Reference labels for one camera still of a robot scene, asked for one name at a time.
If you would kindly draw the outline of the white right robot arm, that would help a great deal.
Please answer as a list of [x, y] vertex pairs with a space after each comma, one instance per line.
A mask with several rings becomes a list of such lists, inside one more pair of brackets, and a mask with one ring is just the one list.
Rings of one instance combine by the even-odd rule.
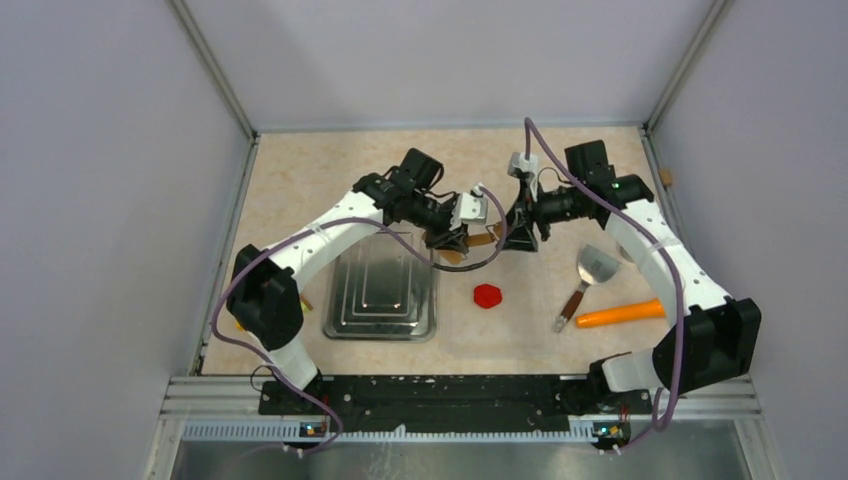
[[544, 191], [537, 156], [512, 154], [507, 173], [519, 190], [506, 215], [506, 249], [535, 252], [552, 225], [594, 220], [635, 263], [670, 326], [653, 348], [593, 362], [589, 404], [612, 412], [629, 391], [663, 387], [685, 394], [748, 373], [762, 318], [756, 303], [733, 298], [706, 274], [642, 178], [616, 174], [603, 141], [569, 147], [565, 155], [572, 184]]

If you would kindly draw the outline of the red dough piece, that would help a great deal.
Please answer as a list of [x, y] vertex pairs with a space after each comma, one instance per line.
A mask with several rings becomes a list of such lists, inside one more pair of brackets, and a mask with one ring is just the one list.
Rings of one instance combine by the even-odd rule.
[[503, 301], [502, 290], [492, 284], [484, 283], [474, 287], [473, 302], [482, 309], [491, 309]]

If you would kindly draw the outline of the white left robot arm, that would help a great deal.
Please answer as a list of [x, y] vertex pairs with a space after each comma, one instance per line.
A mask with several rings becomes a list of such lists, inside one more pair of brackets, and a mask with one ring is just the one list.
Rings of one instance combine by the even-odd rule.
[[236, 257], [232, 290], [225, 306], [261, 346], [265, 360], [287, 380], [283, 401], [297, 413], [319, 404], [318, 368], [300, 332], [300, 294], [313, 276], [359, 241], [394, 223], [424, 231], [431, 249], [464, 253], [470, 224], [484, 220], [488, 200], [481, 186], [468, 193], [435, 196], [432, 186], [444, 172], [441, 162], [410, 149], [398, 166], [369, 173], [318, 219], [283, 241]]

